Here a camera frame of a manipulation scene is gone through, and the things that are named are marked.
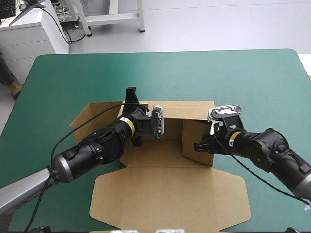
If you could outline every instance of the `white drawer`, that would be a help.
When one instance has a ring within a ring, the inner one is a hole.
[[[43,40],[48,40],[48,36],[41,25],[0,31],[0,47]]]
[[[2,52],[2,58],[5,61],[37,57],[42,54],[55,54],[49,41],[0,47],[0,51]]]

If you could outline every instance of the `flattened cardboard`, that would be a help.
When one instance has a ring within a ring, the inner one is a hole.
[[[91,217],[141,232],[181,228],[194,233],[218,232],[247,221],[251,214],[244,180],[210,167],[213,155],[193,148],[194,142],[209,133],[206,112],[214,102],[141,103],[149,104],[150,109],[154,104],[163,106],[165,135],[162,140],[144,137],[138,148],[127,144],[121,158],[127,168],[95,181]],[[89,104],[71,127],[116,104],[121,102]],[[122,107],[115,108],[77,130],[76,141],[108,125],[121,112]]]
[[[247,221],[241,177],[212,167],[128,167],[95,181],[90,215],[121,229],[218,232]]]

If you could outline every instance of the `yellow band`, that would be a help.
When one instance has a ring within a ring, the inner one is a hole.
[[[237,136],[239,133],[242,133],[242,131],[235,132],[234,134],[231,135],[231,137],[230,137],[230,139],[229,139],[229,146],[230,146],[230,147],[233,147],[234,139],[236,138],[236,136]]]
[[[133,136],[135,133],[135,126],[134,126],[133,122],[131,122],[131,120],[126,118],[126,117],[121,117],[120,120],[126,122],[129,125],[129,127],[132,130],[132,136]]]

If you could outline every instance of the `white desk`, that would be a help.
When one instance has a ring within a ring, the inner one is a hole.
[[[50,0],[43,5],[58,22]],[[33,9],[9,26],[15,17],[0,24],[0,51],[16,78],[24,83],[37,56],[43,54],[68,54],[69,46],[62,38],[52,18],[40,9]]]

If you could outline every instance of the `table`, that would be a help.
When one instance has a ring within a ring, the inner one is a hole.
[[[52,14],[62,30],[51,1],[47,0],[42,4],[46,6],[45,10]],[[68,54],[69,46],[55,22],[42,10],[32,9],[9,26],[14,18],[7,18],[0,24],[0,51],[9,69],[20,83],[24,83],[37,56]]]
[[[239,104],[248,131],[273,127],[311,162],[310,84],[293,50],[40,56],[0,137],[0,186],[47,165],[53,145],[89,102],[124,100],[128,86],[137,86],[140,100]],[[70,137],[58,152],[73,145]],[[241,160],[286,190],[272,174]],[[227,231],[311,229],[310,212],[300,202],[270,189],[229,156],[216,155],[214,166],[242,176],[247,184],[252,218]],[[112,229],[89,216],[89,205],[95,178],[118,168],[118,162],[99,166],[71,184],[47,191],[33,227],[49,225],[53,231],[77,232]],[[11,231],[24,230],[34,205],[15,213]]]

